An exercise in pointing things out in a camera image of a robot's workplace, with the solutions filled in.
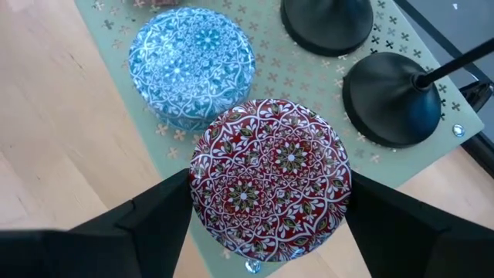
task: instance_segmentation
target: wooden floor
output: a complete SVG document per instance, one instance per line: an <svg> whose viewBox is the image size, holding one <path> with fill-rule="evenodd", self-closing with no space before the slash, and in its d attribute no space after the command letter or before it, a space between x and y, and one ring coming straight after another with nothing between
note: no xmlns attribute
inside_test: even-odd
<svg viewBox="0 0 494 278"><path fill-rule="evenodd" d="M0 40L0 229L68 229L160 181L72 1L0 1ZM400 190L494 229L494 182L462 149ZM175 276L208 276L190 238ZM272 275L315 276L370 276L346 225Z"/></svg>

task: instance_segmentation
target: patterned tray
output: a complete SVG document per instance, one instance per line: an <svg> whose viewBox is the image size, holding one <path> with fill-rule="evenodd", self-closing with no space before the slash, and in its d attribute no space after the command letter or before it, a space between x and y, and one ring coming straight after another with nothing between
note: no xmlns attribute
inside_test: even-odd
<svg viewBox="0 0 494 278"><path fill-rule="evenodd" d="M315 56L295 45L281 24L280 0L184 0L183 5L223 12L247 33L257 67L251 98L289 99L315 110L340 135L352 169L396 188L479 132L483 124L452 81L444 78L437 82L442 97L442 121L425 142L393 150L372 144L355 130L343 109L341 87L343 76L359 59L390 51L414 59L427 70L438 67L391 0L371 1L375 16L369 39L355 53L338 58ZM145 22L161 12L160 7L145 5L141 0L76 0L76 4L158 171L166 178L188 167L199 134L175 130L149 113L127 68L132 39ZM452 133L455 124L465 128L464 137ZM193 218L192 232L198 248L207 255L205 261L212 276L249 277L243 259L223 252L197 217ZM267 264L261 275L268 275L279 266Z"/></svg>

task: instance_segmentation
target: floral pattern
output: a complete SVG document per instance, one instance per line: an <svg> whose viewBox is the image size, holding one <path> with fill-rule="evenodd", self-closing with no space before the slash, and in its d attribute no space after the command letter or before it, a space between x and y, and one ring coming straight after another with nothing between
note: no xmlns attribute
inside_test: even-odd
<svg viewBox="0 0 494 278"><path fill-rule="evenodd" d="M156 115L203 131L245 101L255 72L247 36L223 14L176 8L149 21L129 51L134 84Z"/></svg>
<svg viewBox="0 0 494 278"><path fill-rule="evenodd" d="M320 246L344 217L350 181L336 132L288 100L250 100L219 115L191 161L191 195L206 229L262 261Z"/></svg>

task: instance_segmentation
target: blue patterned tin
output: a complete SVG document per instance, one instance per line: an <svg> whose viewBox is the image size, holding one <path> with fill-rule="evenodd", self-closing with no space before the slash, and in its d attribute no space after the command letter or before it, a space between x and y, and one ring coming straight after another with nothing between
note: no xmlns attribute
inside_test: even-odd
<svg viewBox="0 0 494 278"><path fill-rule="evenodd" d="M203 131L247 99L255 58L247 36L223 14L176 8L139 31L129 65L137 90L161 120Z"/></svg>

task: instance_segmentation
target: lamp base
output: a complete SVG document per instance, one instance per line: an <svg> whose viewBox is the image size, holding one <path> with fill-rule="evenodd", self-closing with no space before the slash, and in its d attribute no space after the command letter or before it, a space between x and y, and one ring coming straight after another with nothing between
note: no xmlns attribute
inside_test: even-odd
<svg viewBox="0 0 494 278"><path fill-rule="evenodd" d="M424 69L396 53L372 54L343 78L343 104L352 124L385 147L409 147L434 133L441 98L434 84L415 85Z"/></svg>
<svg viewBox="0 0 494 278"><path fill-rule="evenodd" d="M341 56L361 46L372 30L369 0L283 0L281 19L300 46L322 56Z"/></svg>

